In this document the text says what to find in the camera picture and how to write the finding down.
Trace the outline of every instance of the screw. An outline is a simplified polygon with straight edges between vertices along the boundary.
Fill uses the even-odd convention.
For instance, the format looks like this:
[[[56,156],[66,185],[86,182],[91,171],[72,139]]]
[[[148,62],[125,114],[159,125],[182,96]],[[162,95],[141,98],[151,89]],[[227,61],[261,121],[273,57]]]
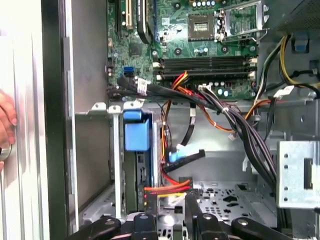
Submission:
[[[141,214],[140,218],[141,218],[141,219],[147,219],[148,216],[146,216],[145,214]]]
[[[112,224],[115,224],[115,222],[112,221],[111,219],[108,219],[108,220],[105,222],[105,225],[112,225]]]
[[[238,220],[238,223],[240,223],[242,226],[247,226],[248,225],[248,222],[243,220],[243,219]]]
[[[211,219],[211,216],[209,214],[203,214],[203,217],[207,220]]]

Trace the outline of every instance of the orange wire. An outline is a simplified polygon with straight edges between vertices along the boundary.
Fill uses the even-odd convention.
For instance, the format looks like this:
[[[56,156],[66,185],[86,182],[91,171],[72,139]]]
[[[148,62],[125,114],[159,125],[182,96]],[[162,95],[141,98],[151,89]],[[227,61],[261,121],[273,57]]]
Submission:
[[[182,183],[179,183],[177,185],[173,185],[173,186],[160,186],[160,187],[145,187],[144,190],[145,191],[162,191],[162,190],[172,190],[172,189],[177,189],[177,188],[181,188],[184,187],[185,185],[187,185],[190,182],[190,180],[186,180]]]

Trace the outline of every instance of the blue drive bracket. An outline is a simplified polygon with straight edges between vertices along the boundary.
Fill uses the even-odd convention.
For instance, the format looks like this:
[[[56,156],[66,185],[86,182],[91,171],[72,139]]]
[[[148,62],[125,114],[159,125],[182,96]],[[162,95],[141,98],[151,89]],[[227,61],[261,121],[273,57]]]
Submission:
[[[123,113],[124,148],[128,152],[145,152],[150,149],[150,119],[141,110]]]

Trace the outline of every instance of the green circuit board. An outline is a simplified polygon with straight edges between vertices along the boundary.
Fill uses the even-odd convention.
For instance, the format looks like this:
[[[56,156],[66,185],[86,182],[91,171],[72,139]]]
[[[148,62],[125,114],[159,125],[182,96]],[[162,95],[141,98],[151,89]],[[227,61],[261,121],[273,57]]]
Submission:
[[[121,0],[122,13],[126,10],[126,2],[128,1]],[[114,64],[113,72],[108,77],[109,83],[115,85],[117,78],[123,74],[124,67],[132,66],[135,68],[135,76],[164,85],[161,81],[156,81],[153,72],[152,54],[155,51],[158,57],[162,59],[194,58],[195,61],[197,61],[197,58],[202,57],[257,56],[258,46],[254,41],[222,44],[213,39],[214,32],[207,32],[201,35],[200,37],[203,40],[191,40],[191,38],[197,37],[197,35],[193,35],[193,31],[199,30],[201,32],[203,29],[208,29],[208,24],[209,28],[212,28],[216,10],[241,2],[243,0],[154,0],[154,42],[149,45],[141,41],[135,24],[133,24],[132,29],[124,26],[119,35],[119,31],[117,31],[117,19],[119,18],[117,18],[116,13],[116,3],[109,2],[107,9],[108,57],[112,59]],[[132,19],[135,23],[136,0],[131,0],[131,3],[133,5]],[[202,22],[202,16],[207,16],[209,19],[205,19]],[[125,14],[121,16],[121,20],[123,21],[122,23],[125,23]],[[233,34],[236,34],[244,30],[253,29],[255,28],[255,21],[255,6],[231,11],[230,30]],[[255,94],[252,88],[252,80],[233,80],[231,85],[224,84],[223,86],[220,83],[217,86],[214,79],[211,82],[214,83],[212,85],[213,91],[222,90],[223,92],[229,91],[231,93],[228,96],[222,95],[222,98],[230,100],[251,99]]]

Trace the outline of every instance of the metal bracket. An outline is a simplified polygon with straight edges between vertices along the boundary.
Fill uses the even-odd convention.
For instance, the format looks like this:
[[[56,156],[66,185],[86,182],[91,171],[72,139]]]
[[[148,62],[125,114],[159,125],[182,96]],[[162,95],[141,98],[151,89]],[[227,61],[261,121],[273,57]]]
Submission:
[[[114,186],[115,186],[115,217],[122,217],[122,164],[120,160],[120,128],[119,115],[121,107],[110,106],[107,110],[113,115],[113,158],[114,158]]]
[[[280,141],[277,146],[276,203],[280,208],[320,207],[318,141]]]
[[[256,10],[256,28],[243,30],[241,32],[233,34],[231,31],[232,11],[242,11],[243,9],[250,7],[255,7]],[[269,15],[265,14],[268,10],[269,8],[264,5],[261,0],[243,2],[237,5],[220,8],[215,14],[216,29],[219,29],[217,34],[215,35],[215,39],[224,43],[237,42],[239,40],[253,40],[255,42],[260,41],[268,33],[268,29],[264,28],[264,24],[269,19]]]

